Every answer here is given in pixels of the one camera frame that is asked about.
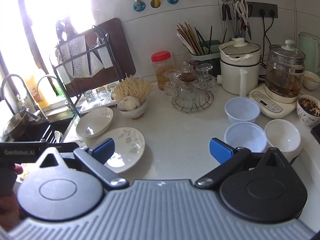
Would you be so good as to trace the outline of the person's left hand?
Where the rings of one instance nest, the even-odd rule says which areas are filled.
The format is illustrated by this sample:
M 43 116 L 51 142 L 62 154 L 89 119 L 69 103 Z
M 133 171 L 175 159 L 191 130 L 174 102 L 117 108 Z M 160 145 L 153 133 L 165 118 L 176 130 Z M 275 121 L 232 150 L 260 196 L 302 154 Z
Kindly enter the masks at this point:
M 14 191 L 12 191 L 10 196 L 1 198 L 1 210 L 1 227 L 5 231 L 10 231 L 20 221 L 20 206 Z

